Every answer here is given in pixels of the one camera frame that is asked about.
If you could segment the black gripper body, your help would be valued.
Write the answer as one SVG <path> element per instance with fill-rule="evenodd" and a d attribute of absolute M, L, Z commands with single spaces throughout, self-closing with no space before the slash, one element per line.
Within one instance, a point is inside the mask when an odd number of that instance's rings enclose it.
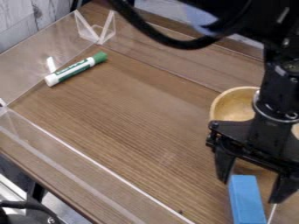
<path fill-rule="evenodd" d="M 205 144 L 213 153 L 219 145 L 276 174 L 299 172 L 299 122 L 212 120 L 208 129 Z"/>

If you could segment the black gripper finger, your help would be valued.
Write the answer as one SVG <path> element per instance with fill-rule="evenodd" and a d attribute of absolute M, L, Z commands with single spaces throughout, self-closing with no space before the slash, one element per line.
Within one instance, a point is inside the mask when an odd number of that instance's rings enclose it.
<path fill-rule="evenodd" d="M 228 183 L 231 170 L 233 168 L 236 157 L 228 153 L 221 146 L 215 147 L 215 168 L 220 182 Z"/>
<path fill-rule="evenodd" d="M 299 172 L 279 173 L 268 197 L 269 204 L 283 203 L 299 191 Z"/>

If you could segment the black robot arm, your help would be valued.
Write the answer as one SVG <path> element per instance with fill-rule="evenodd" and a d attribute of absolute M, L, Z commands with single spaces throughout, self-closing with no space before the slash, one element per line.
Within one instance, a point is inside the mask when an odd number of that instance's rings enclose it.
<path fill-rule="evenodd" d="M 253 116 L 209 122 L 207 145 L 217 178 L 229 179 L 237 158 L 276 173 L 268 201 L 299 191 L 299 0 L 181 0 L 193 28 L 221 39 L 241 35 L 264 46 L 264 77 L 253 93 Z"/>

